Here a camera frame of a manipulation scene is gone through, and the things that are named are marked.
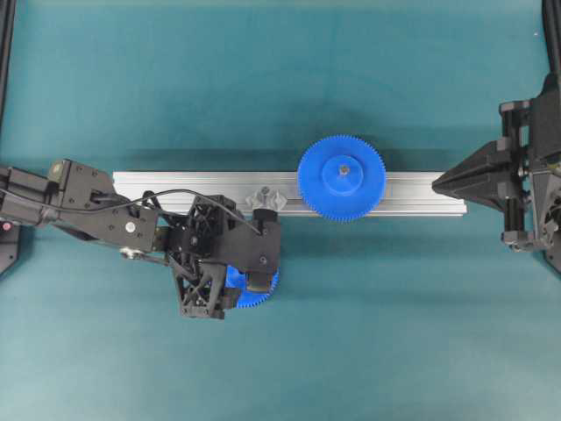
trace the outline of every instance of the gear teeth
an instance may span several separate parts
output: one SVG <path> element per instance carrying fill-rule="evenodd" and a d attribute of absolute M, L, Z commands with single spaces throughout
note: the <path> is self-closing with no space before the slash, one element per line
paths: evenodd
<path fill-rule="evenodd" d="M 342 145 L 345 144 L 344 145 L 345 147 L 349 147 L 349 144 L 352 142 L 354 142 L 356 148 L 361 148 L 366 146 L 369 149 L 369 152 L 373 153 L 372 156 L 370 157 L 370 161 L 374 161 L 373 170 L 382 173 L 382 175 L 384 176 L 384 182 L 382 184 L 381 190 L 380 192 L 377 192 L 378 195 L 377 196 L 375 195 L 372 198 L 363 197 L 364 205 L 358 206 L 361 209 L 359 209 L 356 212 L 351 212 L 347 214 L 334 213 L 331 211 L 331 209 L 329 209 L 328 203 L 326 204 L 325 209 L 323 209 L 324 203 L 321 202 L 316 203 L 315 200 L 318 200 L 317 197 L 314 197 L 314 195 L 311 194 L 312 192 L 309 191 L 309 188 L 313 189 L 314 187 L 317 188 L 317 186 L 310 186 L 309 182 L 306 181 L 305 177 L 307 175 L 303 174 L 302 165 L 305 166 L 310 162 L 312 162 L 313 164 L 314 154 L 317 153 L 317 148 L 320 147 L 320 145 L 325 141 L 340 142 Z M 346 222 L 351 222 L 354 219 L 362 218 L 363 216 L 367 215 L 381 201 L 381 198 L 383 198 L 384 196 L 385 187 L 386 187 L 385 173 L 386 173 L 386 166 L 384 165 L 384 161 L 381 159 L 376 149 L 374 149 L 371 145 L 369 145 L 362 139 L 347 134 L 341 134 L 341 135 L 329 136 L 328 138 L 318 140 L 316 143 L 314 143 L 313 145 L 308 147 L 308 149 L 306 149 L 306 152 L 303 154 L 300 160 L 300 164 L 298 166 L 298 184 L 299 184 L 302 200 L 311 210 L 313 210 L 314 212 L 318 213 L 319 215 L 329 220 L 346 223 Z"/>
<path fill-rule="evenodd" d="M 243 280 L 243 288 L 241 288 L 240 279 Z M 250 307 L 256 307 L 266 300 L 273 294 L 277 284 L 279 283 L 279 272 L 274 274 L 271 280 L 271 289 L 269 292 L 264 294 L 249 292 L 245 289 L 245 275 L 239 272 L 236 268 L 228 266 L 228 271 L 226 273 L 226 283 L 225 286 L 229 288 L 241 288 L 242 294 L 239 296 L 238 303 L 236 304 L 237 309 L 247 309 Z"/>

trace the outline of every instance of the blue gear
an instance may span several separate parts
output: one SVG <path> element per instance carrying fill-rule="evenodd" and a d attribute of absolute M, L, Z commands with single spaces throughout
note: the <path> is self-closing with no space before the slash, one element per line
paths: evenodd
<path fill-rule="evenodd" d="M 273 276 L 273 280 L 271 281 L 271 290 L 264 294 L 251 292 L 245 289 L 245 279 L 245 274 L 239 272 L 235 267 L 228 266 L 225 286 L 228 288 L 240 288 L 242 290 L 242 294 L 238 299 L 238 304 L 236 304 L 237 309 L 254 307 L 266 301 L 267 298 L 273 294 L 277 283 L 279 283 L 279 272 L 277 271 L 277 273 Z"/>
<path fill-rule="evenodd" d="M 313 211 L 335 221 L 351 221 L 370 212 L 384 196 L 386 168 L 364 140 L 329 136 L 302 156 L 298 185 Z"/>

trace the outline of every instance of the black cable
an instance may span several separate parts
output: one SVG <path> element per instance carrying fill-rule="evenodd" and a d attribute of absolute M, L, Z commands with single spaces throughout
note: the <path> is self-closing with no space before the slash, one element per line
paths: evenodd
<path fill-rule="evenodd" d="M 561 6 L 558 0 L 542 2 L 543 33 L 551 73 L 561 74 Z"/>
<path fill-rule="evenodd" d="M 24 202 L 33 203 L 33 204 L 36 204 L 37 206 L 40 206 L 40 207 L 43 207 L 43 208 L 46 208 L 46 209 L 51 209 L 53 211 L 76 213 L 76 214 L 80 214 L 80 215 L 95 215 L 97 213 L 103 213 L 103 212 L 106 212 L 106 211 L 113 211 L 115 209 L 126 208 L 126 207 L 129 207 L 129 206 L 131 206 L 135 203 L 143 202 L 145 200 L 149 200 L 149 199 L 152 199 L 152 198 L 158 197 L 158 196 L 172 195 L 172 194 L 175 194 L 175 193 L 187 193 L 187 194 L 190 194 L 190 195 L 193 195 L 193 196 L 200 197 L 202 200 L 205 200 L 205 201 L 217 206 L 218 208 L 222 209 L 224 212 L 226 212 L 232 218 L 236 219 L 241 224 L 247 225 L 252 231 L 257 233 L 258 235 L 261 235 L 261 232 L 259 231 L 259 229 L 257 229 L 255 226 L 250 224 L 248 221 L 246 221 L 245 219 L 243 219 L 242 217 L 240 217 L 236 213 L 232 212 L 230 209 L 228 209 L 226 206 L 224 206 L 220 202 L 218 202 L 218 201 L 216 201 L 216 200 L 214 200 L 214 199 L 212 199 L 208 196 L 202 195 L 201 193 L 197 193 L 196 191 L 189 190 L 189 189 L 164 190 L 164 191 L 161 191 L 160 193 L 154 193 L 150 196 L 141 197 L 141 198 L 135 199 L 135 200 L 129 200 L 128 202 L 125 202 L 125 203 L 113 204 L 111 206 L 106 206 L 104 208 L 91 209 L 91 210 L 62 208 L 60 206 L 55 206 L 53 204 L 48 204 L 48 203 L 42 203 L 38 200 L 33 200 L 33 199 L 30 199 L 29 197 L 21 196 L 18 193 L 14 193 L 13 191 L 9 191 L 9 190 L 6 190 L 6 189 L 0 189 L 0 193 L 4 193 L 5 195 L 16 197 L 17 199 L 22 200 Z M 175 216 L 184 217 L 184 215 L 182 215 L 180 213 L 176 213 L 176 212 L 169 212 L 167 210 L 154 209 L 153 207 L 151 207 L 151 209 L 153 209 L 154 211 L 157 211 L 158 213 L 165 213 L 167 215 L 175 215 Z"/>

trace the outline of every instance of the metal rail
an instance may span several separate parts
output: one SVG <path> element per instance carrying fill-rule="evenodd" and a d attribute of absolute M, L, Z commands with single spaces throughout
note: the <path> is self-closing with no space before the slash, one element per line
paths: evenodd
<path fill-rule="evenodd" d="M 467 213 L 463 200 L 441 196 L 432 191 L 431 183 L 442 173 L 388 172 L 386 194 L 369 217 L 460 217 Z M 124 171 L 113 173 L 117 193 L 142 197 L 146 190 L 192 189 L 204 195 L 225 195 L 238 204 L 243 213 L 251 213 L 245 201 L 263 187 L 278 190 L 287 198 L 282 216 L 317 216 L 302 201 L 297 173 L 281 172 L 151 172 Z M 160 197 L 167 211 L 187 212 L 193 203 L 190 195 Z"/>

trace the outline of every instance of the bolt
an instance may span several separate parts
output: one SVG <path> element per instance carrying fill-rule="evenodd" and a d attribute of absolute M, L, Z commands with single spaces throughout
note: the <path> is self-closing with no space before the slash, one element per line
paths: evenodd
<path fill-rule="evenodd" d="M 351 169 L 346 164 L 343 164 L 341 167 L 339 167 L 339 174 L 340 175 L 345 176 L 345 175 L 349 174 L 350 171 L 351 171 Z"/>
<path fill-rule="evenodd" d="M 125 230 L 126 230 L 128 233 L 133 233 L 133 232 L 136 231 L 137 226 L 134 224 L 134 222 L 129 221 L 129 222 L 126 223 L 126 225 L 124 226 L 124 228 L 125 228 Z"/>

